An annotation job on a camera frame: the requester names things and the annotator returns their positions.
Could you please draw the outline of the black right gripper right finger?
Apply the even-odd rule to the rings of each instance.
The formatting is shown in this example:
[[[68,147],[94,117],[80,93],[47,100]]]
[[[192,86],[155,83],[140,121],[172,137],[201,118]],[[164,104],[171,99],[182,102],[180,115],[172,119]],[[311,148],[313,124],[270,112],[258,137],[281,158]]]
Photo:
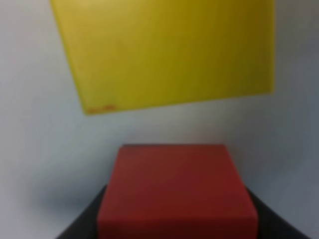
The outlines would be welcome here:
[[[258,215],[257,239],[310,239],[269,208],[248,187],[246,189]]]

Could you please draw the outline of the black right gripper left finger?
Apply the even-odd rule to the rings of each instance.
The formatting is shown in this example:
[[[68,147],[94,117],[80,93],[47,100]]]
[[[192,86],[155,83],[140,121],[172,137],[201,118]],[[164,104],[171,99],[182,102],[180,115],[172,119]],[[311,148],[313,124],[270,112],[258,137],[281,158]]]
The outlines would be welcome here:
[[[102,188],[89,206],[57,238],[97,239],[97,217],[107,185]]]

